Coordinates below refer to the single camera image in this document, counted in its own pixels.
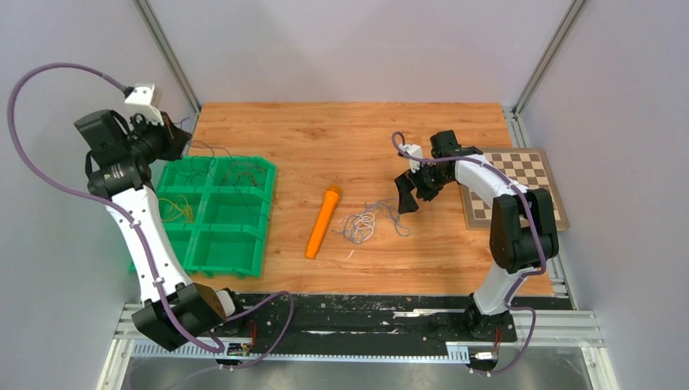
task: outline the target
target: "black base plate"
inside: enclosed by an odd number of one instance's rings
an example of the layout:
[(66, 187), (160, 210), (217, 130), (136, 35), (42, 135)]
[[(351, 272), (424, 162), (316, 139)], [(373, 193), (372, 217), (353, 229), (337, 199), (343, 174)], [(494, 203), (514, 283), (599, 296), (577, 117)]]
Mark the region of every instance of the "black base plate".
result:
[[(253, 306), (267, 295), (237, 294), (244, 306)], [(274, 353), (325, 355), (445, 356), (446, 341), (476, 341), (462, 329), (462, 313), (436, 313), (398, 317), (396, 311), (414, 309), (465, 309), (470, 298), (427, 296), (296, 294), (292, 323)], [(515, 298), (516, 306), (537, 310), (572, 310), (569, 300), (554, 297)], [(258, 325), (252, 352), (263, 353), (275, 341), (287, 318), (287, 297), (275, 299), (247, 318)], [(517, 339), (514, 324), (499, 326), (504, 342)], [(246, 328), (239, 336), (249, 336)], [(495, 334), (487, 337), (493, 342)]]

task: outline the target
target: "orange object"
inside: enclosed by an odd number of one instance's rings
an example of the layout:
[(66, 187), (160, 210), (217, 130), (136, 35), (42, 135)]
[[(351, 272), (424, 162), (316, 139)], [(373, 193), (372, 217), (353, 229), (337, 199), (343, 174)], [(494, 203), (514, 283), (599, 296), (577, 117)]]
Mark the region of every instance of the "orange object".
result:
[(318, 219), (316, 219), (314, 230), (311, 232), (309, 244), (306, 246), (306, 258), (310, 258), (311, 260), (316, 258), (316, 254), (319, 252), (321, 243), (325, 237), (327, 226), (330, 224), (332, 214), (335, 212), (335, 207), (337, 206), (337, 202), (340, 201), (341, 197), (342, 188), (338, 187), (337, 185), (333, 184), (325, 191), (321, 211), (318, 213)]

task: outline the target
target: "white wall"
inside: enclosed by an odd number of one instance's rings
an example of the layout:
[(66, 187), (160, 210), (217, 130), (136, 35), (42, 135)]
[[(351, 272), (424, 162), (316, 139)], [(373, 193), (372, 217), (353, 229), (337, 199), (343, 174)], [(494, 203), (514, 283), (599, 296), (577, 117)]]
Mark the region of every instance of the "white wall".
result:
[(152, 0), (202, 102), (516, 102), (570, 0)]
[(689, 2), (589, 2), (524, 119), (623, 389), (687, 388)]
[[(2, 2), (0, 53), (0, 388), (92, 389), (123, 302), (136, 299), (138, 286), (102, 206), (52, 189), (16, 156), (8, 95), (27, 70), (68, 61), (125, 84), (155, 82), (173, 119), (187, 107), (131, 2)], [(85, 190), (87, 146), (72, 123), (102, 108), (125, 113), (123, 98), (95, 76), (44, 73), (19, 96), (20, 139), (40, 168)]]

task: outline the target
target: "yellow wire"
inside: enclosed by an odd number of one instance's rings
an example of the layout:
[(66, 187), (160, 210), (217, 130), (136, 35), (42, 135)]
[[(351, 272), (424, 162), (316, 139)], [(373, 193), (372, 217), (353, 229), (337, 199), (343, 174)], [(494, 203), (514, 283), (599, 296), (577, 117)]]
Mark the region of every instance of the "yellow wire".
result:
[(167, 211), (174, 211), (177, 210), (178, 214), (167, 216), (167, 217), (162, 217), (163, 222), (172, 222), (179, 217), (186, 217), (186, 223), (193, 223), (194, 222), (194, 214), (193, 214), (193, 209), (189, 205), (189, 201), (184, 195), (178, 195), (177, 196), (180, 199), (179, 204), (174, 203), (170, 199), (167, 199), (165, 197), (161, 197), (158, 199), (159, 202), (167, 202), (170, 204), (171, 209), (168, 209)]

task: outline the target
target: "wooden table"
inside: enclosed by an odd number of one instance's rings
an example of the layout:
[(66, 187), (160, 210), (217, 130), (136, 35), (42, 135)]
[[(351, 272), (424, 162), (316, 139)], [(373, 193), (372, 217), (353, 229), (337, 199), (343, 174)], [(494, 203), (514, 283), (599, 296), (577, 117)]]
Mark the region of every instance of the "wooden table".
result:
[[(329, 232), (316, 259), (304, 257), (328, 185), (343, 190), (331, 223), (336, 228), (343, 216), (363, 212), (365, 202), (397, 198), (393, 181), (409, 164), (392, 147), (393, 131), (430, 157), (429, 137), (446, 129), (463, 145), (511, 146), (498, 104), (206, 103), (194, 140), (263, 156), (277, 166), (278, 180), (262, 276), (194, 279), (243, 292), (472, 293), (492, 257), (488, 232), (466, 230), (456, 185), (402, 215), (408, 237), (377, 218), (374, 237), (362, 245)], [(192, 148), (190, 154), (210, 153)], [(552, 295), (548, 275), (530, 278), (520, 294)]]

